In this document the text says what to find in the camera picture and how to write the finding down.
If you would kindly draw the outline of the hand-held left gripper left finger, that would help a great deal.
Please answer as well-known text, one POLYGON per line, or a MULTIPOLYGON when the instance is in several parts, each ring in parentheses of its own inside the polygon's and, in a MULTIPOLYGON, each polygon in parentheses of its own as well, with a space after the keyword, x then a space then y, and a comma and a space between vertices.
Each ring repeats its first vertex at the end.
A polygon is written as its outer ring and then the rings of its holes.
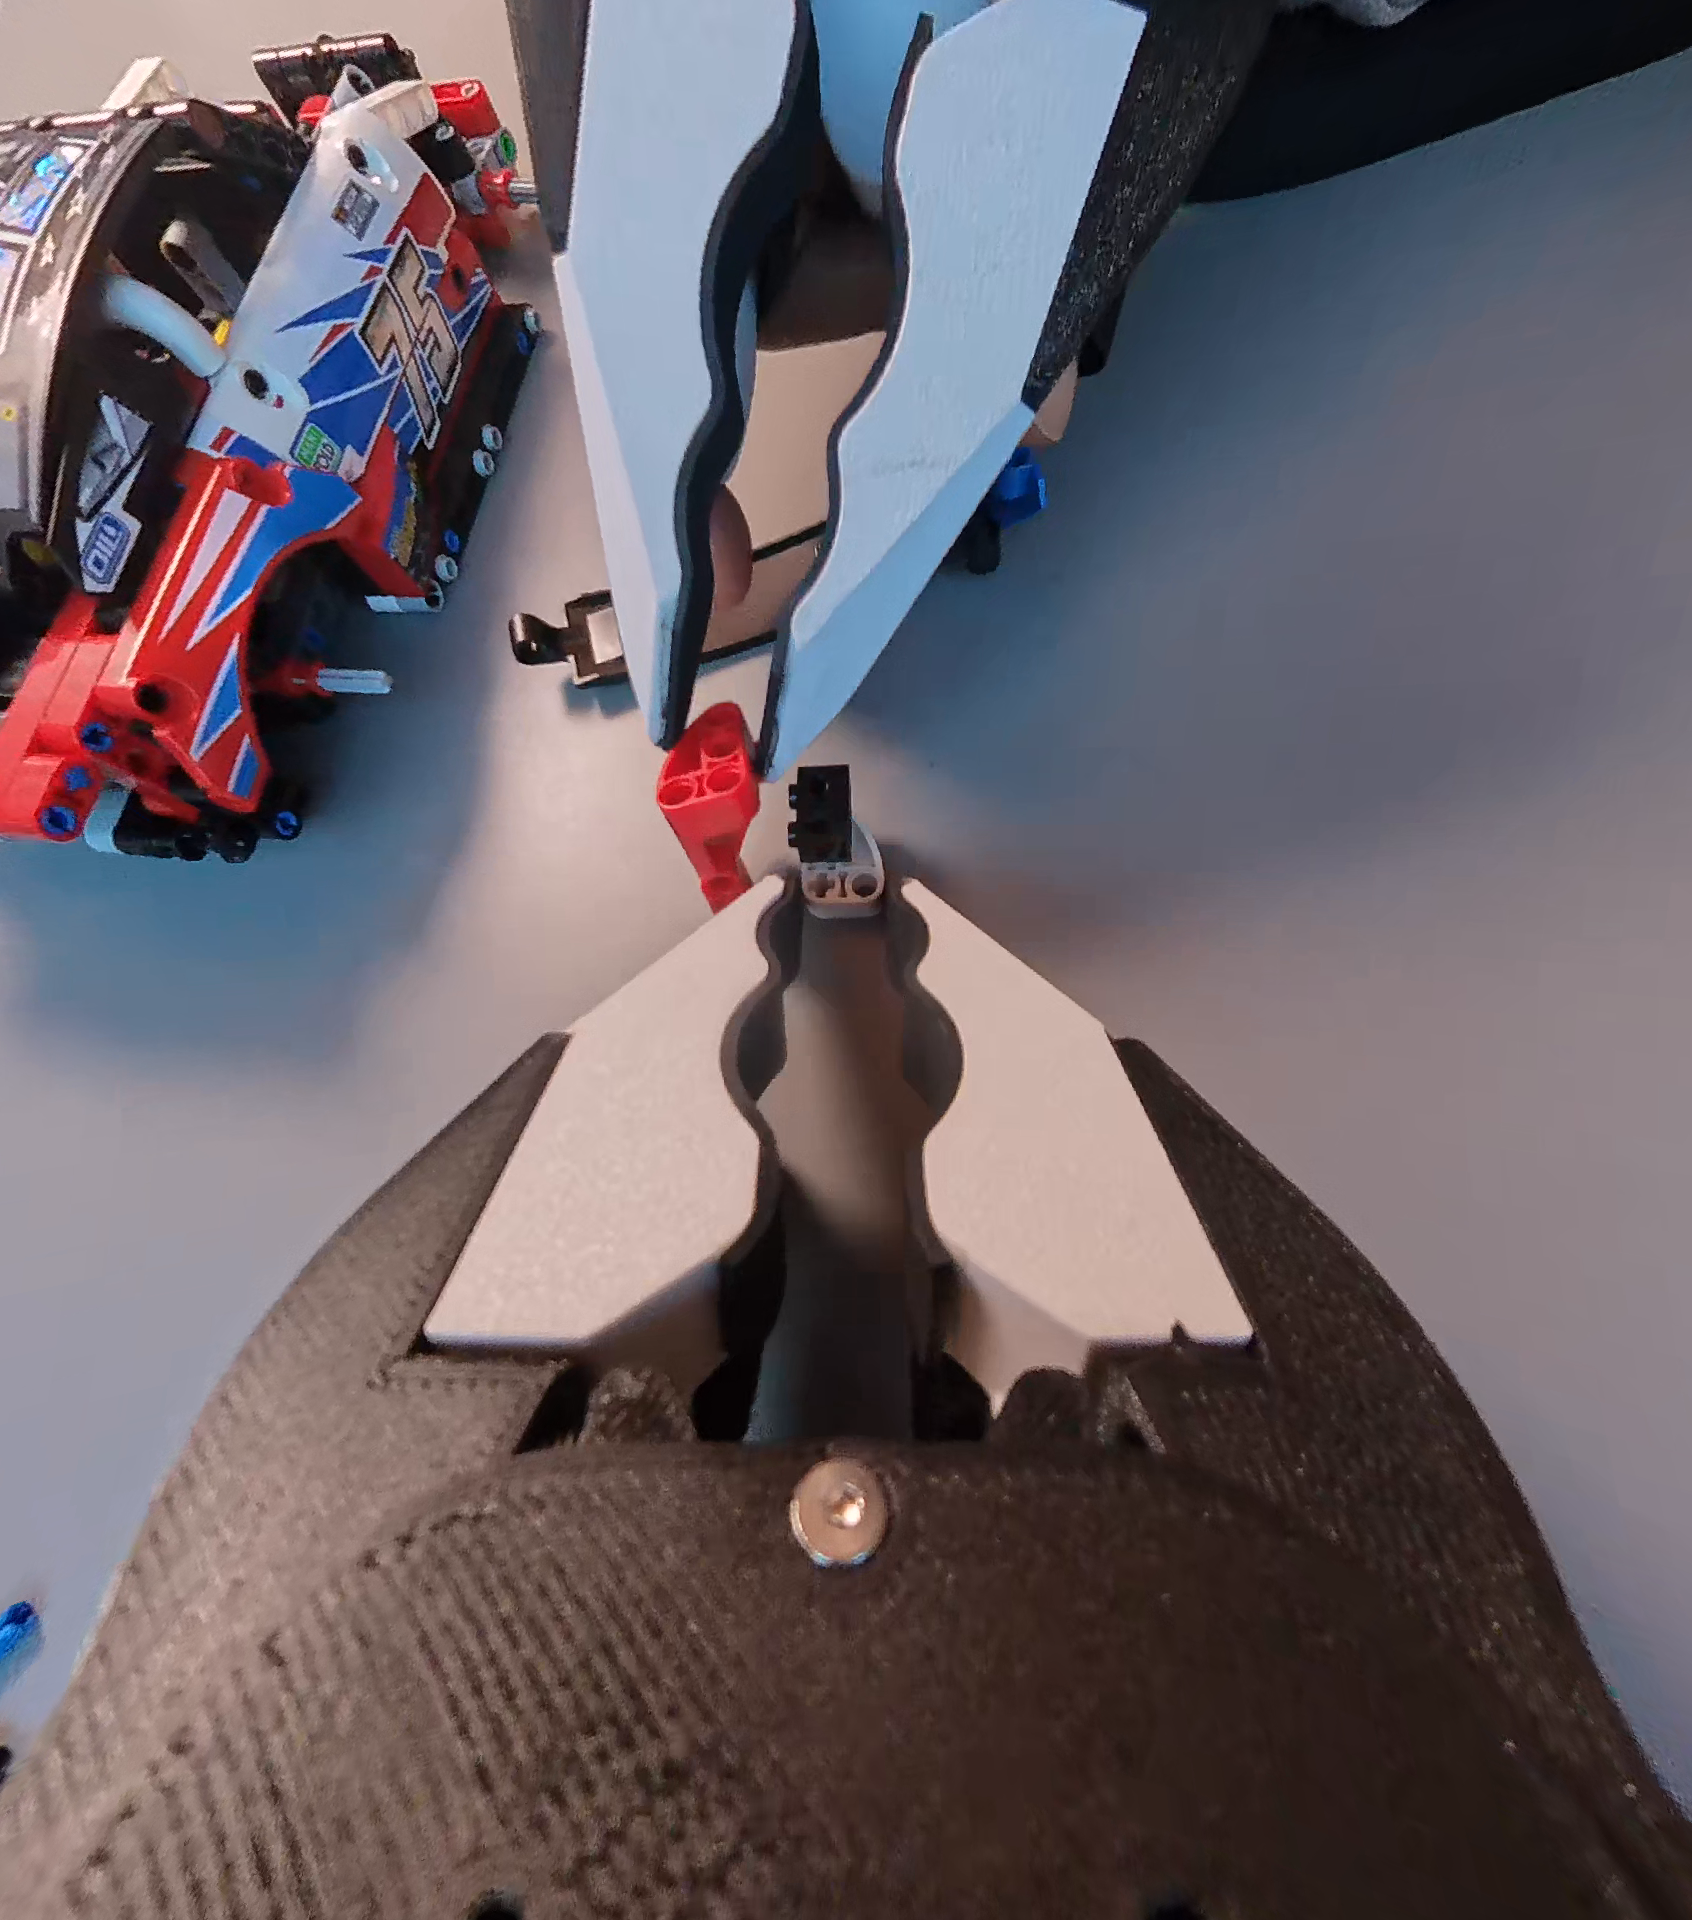
POLYGON ((805 911, 771 873, 579 1017, 424 1324, 443 1353, 726 1362, 771 1326, 805 911))

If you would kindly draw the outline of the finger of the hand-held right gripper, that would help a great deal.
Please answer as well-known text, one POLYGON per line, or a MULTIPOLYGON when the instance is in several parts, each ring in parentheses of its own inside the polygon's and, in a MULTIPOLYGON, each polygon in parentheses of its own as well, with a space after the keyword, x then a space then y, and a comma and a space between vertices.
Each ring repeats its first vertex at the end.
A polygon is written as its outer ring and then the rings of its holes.
POLYGON ((883 164, 898 317, 832 434, 832 516, 777 647, 768 769, 856 695, 1033 423, 1033 363, 1143 24, 977 11, 909 57, 883 164))
POLYGON ((744 437, 741 309, 815 135, 808 5, 587 5, 553 278, 655 746, 686 730, 710 629, 711 506, 744 437))

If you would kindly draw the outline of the red lego piece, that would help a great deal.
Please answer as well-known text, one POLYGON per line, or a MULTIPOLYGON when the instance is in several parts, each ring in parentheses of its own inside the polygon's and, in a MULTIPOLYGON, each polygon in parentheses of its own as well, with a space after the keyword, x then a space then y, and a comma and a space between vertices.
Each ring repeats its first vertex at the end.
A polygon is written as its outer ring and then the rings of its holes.
POLYGON ((668 751, 655 800, 701 898, 714 912, 727 909, 753 886, 741 847, 759 810, 753 735, 736 702, 719 702, 691 723, 668 751))

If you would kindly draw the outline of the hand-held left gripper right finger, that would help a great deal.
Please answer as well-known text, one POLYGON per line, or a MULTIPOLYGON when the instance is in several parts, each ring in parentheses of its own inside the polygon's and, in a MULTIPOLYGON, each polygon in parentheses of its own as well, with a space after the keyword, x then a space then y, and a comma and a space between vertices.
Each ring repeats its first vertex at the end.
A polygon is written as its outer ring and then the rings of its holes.
POLYGON ((1024 1376, 1245 1353, 1249 1310, 1107 1025, 913 875, 898 995, 930 1347, 988 1411, 1024 1376))

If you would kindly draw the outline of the lego race car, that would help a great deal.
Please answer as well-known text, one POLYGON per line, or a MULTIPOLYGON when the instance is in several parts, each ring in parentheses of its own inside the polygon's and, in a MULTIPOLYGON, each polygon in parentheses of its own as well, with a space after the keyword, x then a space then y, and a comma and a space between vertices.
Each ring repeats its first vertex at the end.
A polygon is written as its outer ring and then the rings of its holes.
POLYGON ((280 735, 391 686, 333 622, 443 606, 542 334, 486 84, 389 31, 254 65, 0 123, 0 842, 299 836, 280 735))

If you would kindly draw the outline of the black lego panel blue end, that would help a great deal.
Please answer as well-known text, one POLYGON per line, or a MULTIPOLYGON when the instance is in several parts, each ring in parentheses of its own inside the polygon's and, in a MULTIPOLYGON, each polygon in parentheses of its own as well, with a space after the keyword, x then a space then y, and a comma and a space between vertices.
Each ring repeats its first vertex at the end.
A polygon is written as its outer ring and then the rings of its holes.
MULTIPOLYGON (((970 575, 993 574, 1002 563, 1005 532, 1049 506, 1049 480, 1034 445, 1021 445, 999 468, 981 504, 966 517, 942 567, 970 575)), ((701 645, 701 663, 733 660, 764 647, 785 622, 793 596, 812 574, 822 543, 813 522, 753 551, 753 579, 744 601, 714 611, 701 645)), ((510 618, 514 657, 535 666, 570 666, 576 687, 630 681, 619 613, 608 589, 591 589, 565 606, 563 622, 528 611, 510 618)))

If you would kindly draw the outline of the small white lego connector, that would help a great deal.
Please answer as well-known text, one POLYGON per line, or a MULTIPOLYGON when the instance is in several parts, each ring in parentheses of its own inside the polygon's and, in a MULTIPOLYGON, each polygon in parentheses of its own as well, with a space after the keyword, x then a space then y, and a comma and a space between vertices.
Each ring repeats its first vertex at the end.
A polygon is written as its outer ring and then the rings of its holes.
POLYGON ((812 912, 848 919, 880 911, 886 867, 879 842, 854 814, 848 765, 797 769, 789 783, 785 838, 797 858, 802 898, 812 912))

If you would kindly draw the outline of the person's right hand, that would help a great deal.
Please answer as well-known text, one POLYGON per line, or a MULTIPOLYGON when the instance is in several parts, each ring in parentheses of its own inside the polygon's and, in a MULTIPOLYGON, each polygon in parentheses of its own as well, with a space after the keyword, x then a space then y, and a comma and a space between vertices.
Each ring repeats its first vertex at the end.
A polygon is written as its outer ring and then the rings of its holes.
MULTIPOLYGON (((741 406, 750 406, 759 348, 806 348, 883 330, 893 263, 864 214, 802 212, 747 286, 734 334, 741 406)), ((753 530, 733 484, 710 509, 711 608, 739 608, 753 587, 753 530)))

